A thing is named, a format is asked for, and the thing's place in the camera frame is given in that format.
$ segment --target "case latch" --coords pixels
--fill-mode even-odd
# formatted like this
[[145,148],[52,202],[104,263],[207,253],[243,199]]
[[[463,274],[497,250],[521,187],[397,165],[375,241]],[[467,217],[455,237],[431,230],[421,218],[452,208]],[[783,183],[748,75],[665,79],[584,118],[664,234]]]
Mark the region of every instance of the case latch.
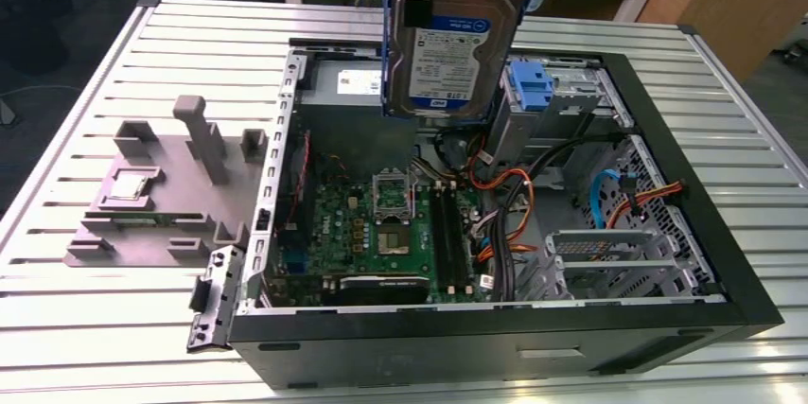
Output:
[[213,251],[204,276],[197,278],[191,295],[191,309],[197,313],[191,324],[187,351],[231,350],[227,344],[229,323],[237,304],[244,251],[225,246]]

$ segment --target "aluminum extrusion table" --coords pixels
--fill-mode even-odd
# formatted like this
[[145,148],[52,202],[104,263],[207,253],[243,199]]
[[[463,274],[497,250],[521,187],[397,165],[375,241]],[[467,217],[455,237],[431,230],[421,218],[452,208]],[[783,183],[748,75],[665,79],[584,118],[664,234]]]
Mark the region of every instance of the aluminum extrusion table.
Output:
[[203,0],[153,5],[135,9],[0,222],[3,402],[803,402],[808,173],[701,38],[673,26],[529,19],[515,45],[627,54],[785,325],[644,375],[611,378],[275,392],[235,353],[187,355],[200,270],[69,269],[60,262],[117,152],[111,136],[124,119],[181,132],[173,99],[196,94],[224,135],[263,128],[273,137],[289,38],[376,40],[381,12]]

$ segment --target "blue cable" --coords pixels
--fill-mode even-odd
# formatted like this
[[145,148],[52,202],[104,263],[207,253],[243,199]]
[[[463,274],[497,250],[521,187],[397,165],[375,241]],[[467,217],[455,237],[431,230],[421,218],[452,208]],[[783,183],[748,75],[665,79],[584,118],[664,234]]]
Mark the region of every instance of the blue cable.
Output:
[[592,209],[592,219],[595,220],[596,229],[604,229],[607,227],[601,214],[601,198],[599,195],[604,177],[620,180],[620,173],[615,169],[604,169],[595,176],[595,180],[592,180],[592,186],[589,187],[589,208]]

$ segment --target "hard drive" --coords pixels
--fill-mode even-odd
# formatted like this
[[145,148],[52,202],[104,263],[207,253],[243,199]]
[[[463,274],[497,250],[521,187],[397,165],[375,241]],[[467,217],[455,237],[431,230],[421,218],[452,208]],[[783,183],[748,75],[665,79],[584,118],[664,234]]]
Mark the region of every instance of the hard drive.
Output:
[[428,27],[392,0],[387,114],[476,120],[488,106],[524,0],[433,0]]

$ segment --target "green circuit board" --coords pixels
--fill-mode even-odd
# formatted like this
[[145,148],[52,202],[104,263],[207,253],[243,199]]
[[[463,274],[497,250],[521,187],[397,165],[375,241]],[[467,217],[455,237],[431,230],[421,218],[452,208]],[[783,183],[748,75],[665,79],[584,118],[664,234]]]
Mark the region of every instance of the green circuit board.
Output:
[[[392,206],[407,202],[400,189],[381,186],[379,200]],[[457,206],[469,215],[479,204],[476,191],[457,190]],[[313,306],[312,289],[307,276],[327,275],[417,275],[432,283],[431,300],[435,303],[468,303],[483,298],[476,290],[465,294],[445,293],[437,288],[436,260],[432,240],[432,211],[429,187],[416,186],[412,192],[416,215],[409,225],[396,222],[376,223],[372,217],[371,184],[328,184],[317,188],[312,240],[305,254],[289,253],[287,262],[303,262],[295,287],[299,306]]]

